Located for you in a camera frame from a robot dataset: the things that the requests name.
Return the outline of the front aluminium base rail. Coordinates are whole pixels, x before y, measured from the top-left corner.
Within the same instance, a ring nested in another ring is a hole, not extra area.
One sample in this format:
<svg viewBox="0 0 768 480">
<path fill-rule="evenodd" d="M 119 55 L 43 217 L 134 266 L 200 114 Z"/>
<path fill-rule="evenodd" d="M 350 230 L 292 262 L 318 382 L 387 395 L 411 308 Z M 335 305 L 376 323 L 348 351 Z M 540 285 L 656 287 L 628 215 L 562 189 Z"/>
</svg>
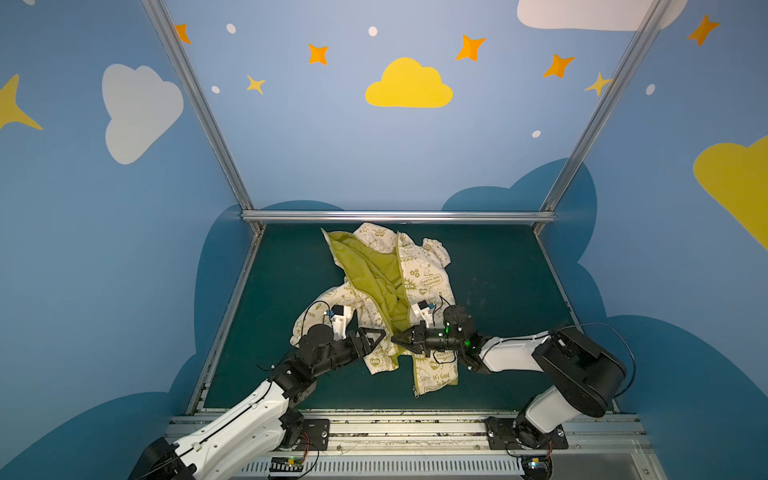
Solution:
<svg viewBox="0 0 768 480">
<path fill-rule="evenodd" d="M 491 450 L 484 420 L 514 418 L 503 410 L 308 409 L 328 419 L 326 451 L 263 454 L 233 479 L 271 479 L 273 456 L 298 457 L 307 467 L 294 479 L 522 479 L 521 457 L 550 457 L 551 479 L 664 479 L 667 474 L 639 418 L 609 413 L 562 424 L 566 450 Z"/>
</svg>

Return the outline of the right table edge rail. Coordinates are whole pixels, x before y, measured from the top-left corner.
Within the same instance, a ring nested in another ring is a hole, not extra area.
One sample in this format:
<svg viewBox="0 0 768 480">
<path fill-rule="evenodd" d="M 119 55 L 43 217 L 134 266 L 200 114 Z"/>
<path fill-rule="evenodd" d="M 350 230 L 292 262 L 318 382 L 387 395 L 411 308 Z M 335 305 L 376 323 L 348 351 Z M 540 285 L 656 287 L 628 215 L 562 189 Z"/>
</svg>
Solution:
<svg viewBox="0 0 768 480">
<path fill-rule="evenodd" d="M 562 402 L 573 411 L 570 417 L 600 418 L 612 409 L 627 375 L 622 360 L 609 351 L 621 338 L 609 324 L 596 282 L 576 256 L 568 254 L 560 265 L 539 235 L 535 240 L 571 322 L 553 329 L 537 358 L 552 376 Z"/>
</svg>

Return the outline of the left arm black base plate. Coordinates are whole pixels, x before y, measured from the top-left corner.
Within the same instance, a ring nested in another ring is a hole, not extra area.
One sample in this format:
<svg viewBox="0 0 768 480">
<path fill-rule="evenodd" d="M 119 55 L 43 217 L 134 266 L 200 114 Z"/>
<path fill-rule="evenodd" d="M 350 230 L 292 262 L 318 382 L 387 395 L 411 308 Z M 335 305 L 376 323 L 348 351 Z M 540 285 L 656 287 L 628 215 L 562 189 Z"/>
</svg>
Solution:
<svg viewBox="0 0 768 480">
<path fill-rule="evenodd" d="M 302 419 L 289 425 L 280 449 L 285 451 L 326 451 L 330 439 L 328 419 Z"/>
</svg>

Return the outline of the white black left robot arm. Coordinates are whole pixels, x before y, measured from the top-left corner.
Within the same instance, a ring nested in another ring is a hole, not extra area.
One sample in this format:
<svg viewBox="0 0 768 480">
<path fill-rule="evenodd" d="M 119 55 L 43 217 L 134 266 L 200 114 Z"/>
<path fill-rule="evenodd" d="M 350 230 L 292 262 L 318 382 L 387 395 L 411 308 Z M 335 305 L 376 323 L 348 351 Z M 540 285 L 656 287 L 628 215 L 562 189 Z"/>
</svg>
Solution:
<svg viewBox="0 0 768 480">
<path fill-rule="evenodd" d="M 199 430 L 170 443 L 161 437 L 139 457 L 131 479 L 228 479 L 255 458 L 299 435 L 296 406 L 327 372 L 371 354 L 386 337 L 359 327 L 336 339 L 331 327 L 314 325 L 295 352 L 275 365 L 251 394 Z"/>
</svg>

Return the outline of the rear horizontal aluminium frame bar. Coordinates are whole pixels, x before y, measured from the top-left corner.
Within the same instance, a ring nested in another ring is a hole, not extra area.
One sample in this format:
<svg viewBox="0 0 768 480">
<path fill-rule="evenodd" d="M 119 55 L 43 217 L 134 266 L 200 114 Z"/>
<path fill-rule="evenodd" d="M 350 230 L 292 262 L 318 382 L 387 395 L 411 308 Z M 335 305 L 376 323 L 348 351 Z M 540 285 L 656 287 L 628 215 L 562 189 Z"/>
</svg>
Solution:
<svg viewBox="0 0 768 480">
<path fill-rule="evenodd" d="M 553 212 L 244 210 L 243 220 L 266 223 L 533 224 L 552 223 Z"/>
</svg>

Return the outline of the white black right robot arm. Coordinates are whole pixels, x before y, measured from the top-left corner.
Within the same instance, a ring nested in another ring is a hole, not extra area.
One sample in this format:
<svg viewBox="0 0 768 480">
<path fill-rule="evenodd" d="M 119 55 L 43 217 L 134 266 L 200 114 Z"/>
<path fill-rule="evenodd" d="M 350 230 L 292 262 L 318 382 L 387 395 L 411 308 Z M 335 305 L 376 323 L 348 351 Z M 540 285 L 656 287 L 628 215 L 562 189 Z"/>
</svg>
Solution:
<svg viewBox="0 0 768 480">
<path fill-rule="evenodd" d="M 519 442 L 538 448 L 567 421 L 579 415 L 601 418 L 627 376 L 623 362 L 581 332 L 566 325 L 537 334 L 491 337 L 481 334 L 462 306 L 449 305 L 440 327 L 421 320 L 392 336 L 392 342 L 417 355 L 452 352 L 476 373 L 532 371 L 552 386 L 533 397 L 514 420 Z"/>
</svg>

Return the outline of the table edge rail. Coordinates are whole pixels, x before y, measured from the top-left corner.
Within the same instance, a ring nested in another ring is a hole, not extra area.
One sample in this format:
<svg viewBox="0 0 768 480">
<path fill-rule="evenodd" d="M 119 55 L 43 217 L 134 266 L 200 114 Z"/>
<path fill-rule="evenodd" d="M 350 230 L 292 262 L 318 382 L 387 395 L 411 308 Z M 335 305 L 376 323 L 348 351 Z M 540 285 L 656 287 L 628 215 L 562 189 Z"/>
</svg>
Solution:
<svg viewBox="0 0 768 480">
<path fill-rule="evenodd" d="M 568 254 L 560 265 L 539 235 L 535 240 L 571 322 L 553 329 L 537 358 L 552 376 L 562 402 L 573 411 L 570 417 L 600 418 L 612 409 L 627 375 L 622 360 L 609 351 L 621 338 L 609 324 L 596 282 L 576 256 Z"/>
<path fill-rule="evenodd" d="M 259 246 L 261 244 L 262 237 L 262 233 L 256 233 L 249 246 L 246 257 L 244 259 L 244 263 L 242 265 L 242 269 L 237 278 L 237 282 L 227 304 L 224 316 L 217 330 L 214 342 L 206 357 L 205 363 L 190 397 L 190 401 L 185 410 L 185 414 L 187 416 L 193 416 L 205 410 L 205 400 L 215 377 L 223 348 L 226 344 L 228 334 L 230 332 L 232 323 L 237 313 L 237 309 L 242 299 L 242 295 L 247 285 L 247 281 L 252 270 Z"/>
</svg>

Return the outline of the aluminium frame post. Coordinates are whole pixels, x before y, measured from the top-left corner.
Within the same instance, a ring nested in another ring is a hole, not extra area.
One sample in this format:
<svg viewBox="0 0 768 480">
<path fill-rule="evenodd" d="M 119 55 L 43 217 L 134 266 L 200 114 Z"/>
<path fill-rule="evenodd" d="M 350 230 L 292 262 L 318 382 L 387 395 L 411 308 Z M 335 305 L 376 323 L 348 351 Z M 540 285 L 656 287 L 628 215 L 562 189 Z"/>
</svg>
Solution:
<svg viewBox="0 0 768 480">
<path fill-rule="evenodd" d="M 241 173 L 205 97 L 192 63 L 185 52 L 183 42 L 178 36 L 165 2 L 160 0 L 141 0 L 141 4 L 179 77 L 219 165 L 238 201 L 241 212 L 245 213 L 246 211 L 253 210 L 254 205 Z"/>
<path fill-rule="evenodd" d="M 672 4 L 671 0 L 655 0 L 650 3 L 645 16 L 613 72 L 612 81 L 600 96 L 574 149 L 567 157 L 540 207 L 540 219 L 532 226 L 533 233 L 536 236 L 542 233 L 547 223 L 555 221 L 555 210 L 558 204 L 607 124 L 610 115 L 650 50 L 654 40 L 662 30 L 663 20 Z"/>
</svg>

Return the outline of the left small circuit board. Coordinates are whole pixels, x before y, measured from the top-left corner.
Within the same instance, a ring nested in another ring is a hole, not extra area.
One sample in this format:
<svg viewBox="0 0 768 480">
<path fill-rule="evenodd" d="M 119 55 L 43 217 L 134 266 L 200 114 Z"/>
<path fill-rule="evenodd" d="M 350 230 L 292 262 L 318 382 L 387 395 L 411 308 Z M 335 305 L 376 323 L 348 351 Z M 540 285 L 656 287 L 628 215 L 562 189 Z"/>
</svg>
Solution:
<svg viewBox="0 0 768 480">
<path fill-rule="evenodd" d="M 301 477 L 307 465 L 298 457 L 273 456 L 269 459 L 267 477 L 271 479 Z"/>
</svg>

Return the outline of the right aluminium frame post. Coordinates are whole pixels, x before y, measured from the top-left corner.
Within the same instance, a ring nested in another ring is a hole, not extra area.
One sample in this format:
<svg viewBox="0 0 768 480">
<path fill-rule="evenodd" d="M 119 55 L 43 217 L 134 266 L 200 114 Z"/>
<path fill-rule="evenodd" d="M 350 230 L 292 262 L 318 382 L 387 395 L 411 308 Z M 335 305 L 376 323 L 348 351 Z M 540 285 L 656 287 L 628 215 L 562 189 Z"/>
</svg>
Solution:
<svg viewBox="0 0 768 480">
<path fill-rule="evenodd" d="M 654 40 L 662 30 L 663 20 L 672 4 L 671 0 L 655 0 L 650 3 L 645 16 L 613 72 L 612 81 L 600 96 L 574 149 L 567 157 L 540 207 L 540 219 L 532 226 L 533 233 L 536 236 L 542 233 L 547 223 L 555 221 L 555 210 L 558 204 L 607 124 L 610 115 L 650 50 Z"/>
</svg>

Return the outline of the left aluminium frame post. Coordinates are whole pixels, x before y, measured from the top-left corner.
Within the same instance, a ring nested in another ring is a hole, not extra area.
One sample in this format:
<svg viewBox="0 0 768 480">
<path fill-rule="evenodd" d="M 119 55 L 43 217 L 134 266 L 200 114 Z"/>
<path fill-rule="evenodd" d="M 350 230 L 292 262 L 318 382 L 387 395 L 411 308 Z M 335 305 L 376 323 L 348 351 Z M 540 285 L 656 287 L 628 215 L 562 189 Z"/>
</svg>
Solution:
<svg viewBox="0 0 768 480">
<path fill-rule="evenodd" d="M 165 2 L 160 0 L 141 0 L 141 4 L 179 77 L 219 165 L 238 201 L 241 212 L 245 213 L 246 211 L 253 210 L 254 205 L 241 173 L 205 97 L 192 63 L 185 52 L 183 42 L 178 36 Z"/>
</svg>

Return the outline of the white green printed jacket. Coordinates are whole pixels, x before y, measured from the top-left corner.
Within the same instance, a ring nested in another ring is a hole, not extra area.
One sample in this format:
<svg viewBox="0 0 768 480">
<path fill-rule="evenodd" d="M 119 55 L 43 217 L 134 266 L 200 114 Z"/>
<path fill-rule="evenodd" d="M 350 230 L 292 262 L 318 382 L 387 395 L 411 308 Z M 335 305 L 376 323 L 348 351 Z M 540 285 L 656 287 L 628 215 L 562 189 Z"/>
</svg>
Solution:
<svg viewBox="0 0 768 480">
<path fill-rule="evenodd" d="M 324 239 L 344 282 L 320 294 L 296 319 L 290 344 L 296 347 L 310 327 L 325 321 L 321 313 L 334 305 L 351 307 L 363 327 L 386 331 L 386 337 L 364 362 L 373 375 L 399 368 L 399 358 L 413 362 L 417 396 L 458 383 L 458 361 L 447 353 L 414 354 L 392 343 L 391 336 L 421 321 L 414 306 L 434 305 L 433 321 L 443 323 L 443 309 L 455 301 L 446 267 L 451 258 L 441 242 L 420 244 L 408 234 L 384 226 L 361 224 L 353 232 L 325 231 Z"/>
</svg>

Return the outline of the left table edge rail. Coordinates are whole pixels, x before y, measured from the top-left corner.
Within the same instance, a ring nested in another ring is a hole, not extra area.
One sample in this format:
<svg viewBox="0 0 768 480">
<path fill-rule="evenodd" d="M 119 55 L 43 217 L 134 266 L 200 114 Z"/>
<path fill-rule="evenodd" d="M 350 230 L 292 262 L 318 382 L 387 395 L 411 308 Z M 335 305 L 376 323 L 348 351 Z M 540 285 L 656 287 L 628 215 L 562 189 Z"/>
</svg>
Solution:
<svg viewBox="0 0 768 480">
<path fill-rule="evenodd" d="M 252 270 L 259 246 L 261 244 L 262 237 L 262 233 L 256 233 L 249 246 L 246 257 L 244 259 L 244 263 L 242 265 L 242 269 L 237 278 L 237 282 L 227 304 L 224 316 L 217 330 L 214 342 L 206 357 L 205 363 L 190 397 L 190 401 L 185 410 L 185 414 L 187 416 L 193 416 L 205 410 L 205 400 L 215 377 L 223 348 L 226 344 L 228 334 L 230 332 L 232 323 L 237 313 L 237 309 L 242 299 L 242 295 L 247 285 L 247 281 Z"/>
</svg>

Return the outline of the small circuit board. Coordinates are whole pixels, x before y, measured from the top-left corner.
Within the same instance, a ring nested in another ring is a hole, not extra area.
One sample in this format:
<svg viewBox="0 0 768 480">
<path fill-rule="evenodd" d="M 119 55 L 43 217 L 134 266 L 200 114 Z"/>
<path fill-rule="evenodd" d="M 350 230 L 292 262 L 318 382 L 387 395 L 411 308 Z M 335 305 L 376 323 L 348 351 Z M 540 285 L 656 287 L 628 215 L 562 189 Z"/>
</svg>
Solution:
<svg viewBox="0 0 768 480">
<path fill-rule="evenodd" d="M 273 456 L 269 459 L 267 477 L 271 479 L 301 477 L 307 465 L 298 457 Z"/>
<path fill-rule="evenodd" d="M 523 480 L 550 480 L 553 474 L 553 463 L 550 457 L 521 457 Z"/>
</svg>

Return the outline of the right small circuit board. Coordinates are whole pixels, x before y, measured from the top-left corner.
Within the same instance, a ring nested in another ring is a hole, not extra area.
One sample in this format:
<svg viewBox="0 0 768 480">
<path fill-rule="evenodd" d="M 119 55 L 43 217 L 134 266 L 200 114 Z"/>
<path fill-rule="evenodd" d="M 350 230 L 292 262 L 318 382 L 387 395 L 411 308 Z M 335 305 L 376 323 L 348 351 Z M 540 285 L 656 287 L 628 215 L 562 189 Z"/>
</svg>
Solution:
<svg viewBox="0 0 768 480">
<path fill-rule="evenodd" d="M 523 480 L 550 480 L 553 474 L 553 463 L 550 457 L 521 457 Z"/>
</svg>

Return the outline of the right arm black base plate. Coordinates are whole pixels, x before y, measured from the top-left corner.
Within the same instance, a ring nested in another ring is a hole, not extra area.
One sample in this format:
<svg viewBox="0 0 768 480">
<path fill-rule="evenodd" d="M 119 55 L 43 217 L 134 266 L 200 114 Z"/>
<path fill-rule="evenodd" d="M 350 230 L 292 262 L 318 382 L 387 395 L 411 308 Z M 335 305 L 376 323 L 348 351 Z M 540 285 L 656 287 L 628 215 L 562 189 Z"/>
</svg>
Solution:
<svg viewBox="0 0 768 480">
<path fill-rule="evenodd" d="M 542 433 L 527 420 L 495 416 L 486 418 L 484 425 L 491 450 L 566 450 L 569 448 L 561 425 L 550 433 Z"/>
</svg>

